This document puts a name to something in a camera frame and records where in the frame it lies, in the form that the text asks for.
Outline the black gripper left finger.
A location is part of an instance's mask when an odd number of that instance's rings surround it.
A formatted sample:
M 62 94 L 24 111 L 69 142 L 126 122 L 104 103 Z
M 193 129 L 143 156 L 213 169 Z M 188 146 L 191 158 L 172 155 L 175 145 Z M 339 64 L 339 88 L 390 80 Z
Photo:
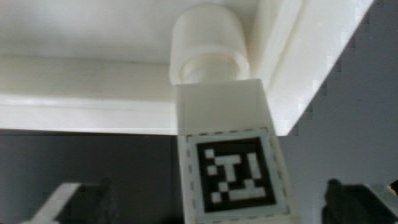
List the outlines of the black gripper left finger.
M 62 183 L 21 224 L 113 224 L 111 184 Z

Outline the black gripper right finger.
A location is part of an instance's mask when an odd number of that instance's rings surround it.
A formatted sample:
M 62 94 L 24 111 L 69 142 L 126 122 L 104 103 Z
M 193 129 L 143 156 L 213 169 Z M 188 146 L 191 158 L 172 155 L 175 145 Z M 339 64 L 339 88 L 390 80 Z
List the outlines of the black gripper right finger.
M 387 186 L 328 180 L 321 224 L 398 224 L 398 180 Z

